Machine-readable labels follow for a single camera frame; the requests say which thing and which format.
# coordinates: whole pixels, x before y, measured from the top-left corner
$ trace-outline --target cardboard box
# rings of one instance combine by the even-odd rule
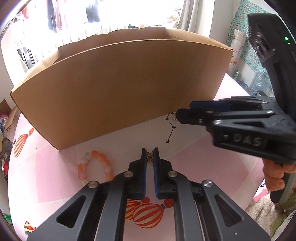
[[[27,72],[11,97],[60,150],[212,100],[232,53],[179,29],[122,29],[61,46]]]
[[[4,99],[0,103],[0,113],[9,115],[5,125],[4,133],[0,136],[0,160],[2,160],[4,153],[11,151],[15,129],[17,127],[17,121],[20,117],[20,111],[17,107],[14,107],[11,110]]]

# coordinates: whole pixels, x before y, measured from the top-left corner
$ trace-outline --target star constellation print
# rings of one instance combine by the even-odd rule
[[[171,130],[171,132],[170,132],[170,136],[168,137],[168,139],[166,140],[166,143],[170,143],[170,137],[171,137],[171,135],[172,135],[172,133],[173,133],[173,130],[176,128],[174,125],[172,125],[172,123],[170,122],[170,118],[169,118],[169,116],[170,115],[175,115],[175,113],[174,112],[172,112],[172,113],[170,113],[170,114],[168,114],[168,116],[166,117],[166,119],[165,120],[167,120],[169,123],[170,123],[170,125],[171,125],[171,127],[172,127],[172,130]]]

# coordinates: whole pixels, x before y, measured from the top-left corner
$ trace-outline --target white bead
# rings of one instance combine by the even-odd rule
[[[87,184],[87,180],[82,180],[82,184],[85,186]]]
[[[106,166],[105,168],[104,168],[104,173],[106,173],[106,174],[108,174],[108,173],[110,173],[112,170],[111,170],[111,167],[110,166]]]
[[[90,152],[86,152],[84,157],[87,159],[87,160],[90,160],[91,159],[91,154]]]
[[[85,157],[80,159],[80,163],[83,164],[83,165],[87,165],[88,162],[89,161]]]

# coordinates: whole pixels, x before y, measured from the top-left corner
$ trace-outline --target orange bead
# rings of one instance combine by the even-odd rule
[[[78,165],[78,167],[77,167],[77,170],[79,171],[79,172],[84,172],[85,171],[85,165],[83,165],[83,164],[79,164]]]
[[[114,178],[114,175],[112,173],[108,173],[106,174],[106,181],[109,182],[109,181],[112,181]]]
[[[99,152],[98,151],[92,151],[91,152],[91,156],[97,158],[99,156]]]
[[[109,160],[104,159],[104,160],[102,160],[102,165],[103,165],[103,167],[106,167],[106,166],[110,166],[111,164],[110,164]]]
[[[106,156],[103,153],[100,153],[97,158],[99,159],[99,161],[103,161],[106,159]]]
[[[100,153],[98,151],[92,151],[91,156],[94,158],[97,158],[99,161],[106,159],[106,156],[103,153]]]

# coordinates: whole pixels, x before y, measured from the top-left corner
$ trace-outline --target gold butterfly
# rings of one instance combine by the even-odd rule
[[[147,162],[153,163],[153,151],[147,152]]]

